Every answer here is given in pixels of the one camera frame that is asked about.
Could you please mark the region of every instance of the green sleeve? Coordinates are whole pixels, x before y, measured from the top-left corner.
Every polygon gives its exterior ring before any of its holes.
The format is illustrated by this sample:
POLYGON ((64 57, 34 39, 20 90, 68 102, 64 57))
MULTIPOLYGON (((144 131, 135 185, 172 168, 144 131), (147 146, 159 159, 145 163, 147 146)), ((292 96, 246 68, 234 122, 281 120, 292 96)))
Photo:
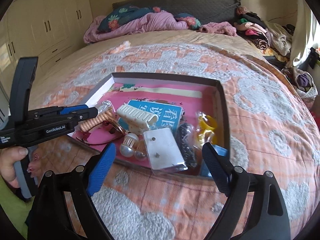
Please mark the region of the green sleeve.
POLYGON ((0 176, 0 204, 11 223, 25 239, 27 239, 28 234, 28 227, 25 221, 31 210, 32 203, 33 199, 26 203, 13 194, 0 176))

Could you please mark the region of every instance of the headboard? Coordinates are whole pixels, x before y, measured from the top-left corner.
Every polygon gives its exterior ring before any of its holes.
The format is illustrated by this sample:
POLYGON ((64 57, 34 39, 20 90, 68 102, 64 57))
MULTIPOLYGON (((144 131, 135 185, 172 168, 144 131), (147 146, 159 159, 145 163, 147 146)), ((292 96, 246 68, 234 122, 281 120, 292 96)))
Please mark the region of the headboard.
POLYGON ((172 13, 188 13, 200 20, 201 24, 209 22, 233 22, 236 8, 241 5, 240 0, 126 0, 112 4, 116 9, 125 4, 138 7, 160 6, 172 13))

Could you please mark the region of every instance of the purple blanket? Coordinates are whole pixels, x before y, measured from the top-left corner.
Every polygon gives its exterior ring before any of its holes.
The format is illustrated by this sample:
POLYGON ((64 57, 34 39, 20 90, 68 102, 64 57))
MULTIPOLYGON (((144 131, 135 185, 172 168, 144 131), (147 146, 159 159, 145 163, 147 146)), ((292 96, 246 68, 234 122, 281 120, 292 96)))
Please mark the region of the purple blanket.
POLYGON ((186 22, 177 22, 171 13, 164 10, 159 13, 148 13, 144 17, 133 20, 109 33, 98 31, 98 27, 104 18, 105 16, 98 16, 93 20, 84 34, 83 39, 85 43, 104 41, 133 33, 188 29, 186 22))
POLYGON ((202 33, 217 33, 217 34, 225 34, 229 36, 238 36, 237 30, 228 22, 222 23, 208 23, 202 25, 199 30, 202 33))

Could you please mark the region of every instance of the wardrobe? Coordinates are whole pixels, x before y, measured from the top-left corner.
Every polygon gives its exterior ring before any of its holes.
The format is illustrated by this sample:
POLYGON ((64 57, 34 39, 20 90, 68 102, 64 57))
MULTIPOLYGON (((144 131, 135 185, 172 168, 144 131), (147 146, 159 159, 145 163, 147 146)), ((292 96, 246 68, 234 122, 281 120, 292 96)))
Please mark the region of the wardrobe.
POLYGON ((89 0, 14 0, 0 22, 0 82, 6 94, 21 57, 39 57, 39 79, 85 46, 91 22, 89 0))

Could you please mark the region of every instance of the white curtain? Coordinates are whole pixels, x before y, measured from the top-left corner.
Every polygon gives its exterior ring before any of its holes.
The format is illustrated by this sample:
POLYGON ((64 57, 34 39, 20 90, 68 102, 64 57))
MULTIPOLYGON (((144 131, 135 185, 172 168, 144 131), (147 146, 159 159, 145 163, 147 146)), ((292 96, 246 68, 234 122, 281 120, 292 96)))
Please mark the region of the white curtain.
POLYGON ((287 67, 299 66, 310 54, 310 48, 320 45, 320 25, 305 0, 297 0, 297 24, 292 37, 290 61, 287 67))

